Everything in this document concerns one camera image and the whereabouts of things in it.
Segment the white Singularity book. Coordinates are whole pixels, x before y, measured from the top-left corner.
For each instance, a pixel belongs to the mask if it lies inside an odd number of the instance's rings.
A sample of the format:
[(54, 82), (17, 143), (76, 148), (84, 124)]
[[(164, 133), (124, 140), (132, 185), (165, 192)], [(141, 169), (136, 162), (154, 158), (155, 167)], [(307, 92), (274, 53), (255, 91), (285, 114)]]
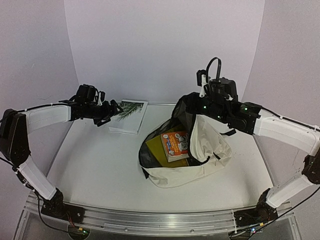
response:
[(111, 120), (108, 130), (111, 133), (138, 135), (148, 102), (123, 99), (119, 106), (123, 109), (123, 112)]

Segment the beige canvas student bag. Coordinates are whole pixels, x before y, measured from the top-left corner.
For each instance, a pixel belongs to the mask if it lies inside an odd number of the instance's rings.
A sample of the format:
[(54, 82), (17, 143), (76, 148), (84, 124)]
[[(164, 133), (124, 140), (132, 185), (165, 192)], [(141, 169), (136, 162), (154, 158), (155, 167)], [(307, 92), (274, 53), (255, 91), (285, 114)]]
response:
[[(226, 141), (235, 129), (220, 133), (203, 115), (196, 112), (202, 98), (197, 92), (182, 96), (175, 105), (170, 119), (151, 132), (141, 144), (138, 162), (146, 179), (159, 188), (174, 188), (207, 177), (222, 170), (232, 158), (232, 149)], [(186, 131), (187, 157), (182, 166), (162, 166), (148, 146), (161, 134), (177, 136)]]

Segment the yellow hardcover book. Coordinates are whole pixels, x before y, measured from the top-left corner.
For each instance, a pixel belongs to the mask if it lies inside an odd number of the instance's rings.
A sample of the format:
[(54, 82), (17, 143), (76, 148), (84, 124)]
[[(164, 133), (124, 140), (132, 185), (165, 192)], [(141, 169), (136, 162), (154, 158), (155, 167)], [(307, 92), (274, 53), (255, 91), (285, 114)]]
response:
[[(164, 133), (170, 133), (170, 132), (179, 132), (179, 131), (186, 131), (184, 126), (182, 124), (177, 125), (169, 130), (166, 130)], [(155, 159), (159, 162), (161, 167), (164, 168), (179, 168), (179, 167), (187, 167), (188, 161), (187, 158), (168, 162), (167, 157), (165, 155), (165, 151), (163, 148), (163, 144), (161, 141), (161, 134), (157, 135), (156, 137), (147, 140), (146, 145), (151, 152), (151, 154), (155, 157)]]

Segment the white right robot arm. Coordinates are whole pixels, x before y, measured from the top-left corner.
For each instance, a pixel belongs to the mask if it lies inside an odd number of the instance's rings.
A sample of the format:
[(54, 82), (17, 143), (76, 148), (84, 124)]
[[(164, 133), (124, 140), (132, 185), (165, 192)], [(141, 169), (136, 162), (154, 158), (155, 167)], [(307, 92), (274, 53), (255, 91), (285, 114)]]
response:
[(265, 190), (256, 206), (236, 212), (243, 220), (257, 221), (278, 218), (278, 207), (300, 192), (320, 185), (320, 128), (285, 117), (256, 103), (238, 100), (236, 83), (217, 73), (213, 78), (208, 69), (198, 70), (197, 85), (201, 90), (196, 100), (199, 114), (210, 117), (230, 129), (254, 137), (268, 167), (279, 174), (276, 161), (289, 154), (293, 164), (285, 170), (285, 177), (277, 176), (278, 183)]

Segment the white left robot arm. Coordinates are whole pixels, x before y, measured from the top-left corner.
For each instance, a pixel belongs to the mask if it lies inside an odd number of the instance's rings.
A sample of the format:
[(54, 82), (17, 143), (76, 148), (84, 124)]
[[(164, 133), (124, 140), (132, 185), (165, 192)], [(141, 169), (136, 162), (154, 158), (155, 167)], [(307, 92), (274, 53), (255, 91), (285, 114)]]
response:
[(1, 160), (11, 165), (25, 186), (49, 201), (48, 210), (57, 218), (67, 213), (67, 206), (58, 198), (60, 191), (47, 178), (35, 161), (31, 136), (44, 128), (92, 120), (101, 127), (123, 112), (116, 100), (106, 100), (105, 92), (93, 85), (82, 84), (69, 99), (24, 109), (8, 108), (0, 118)]

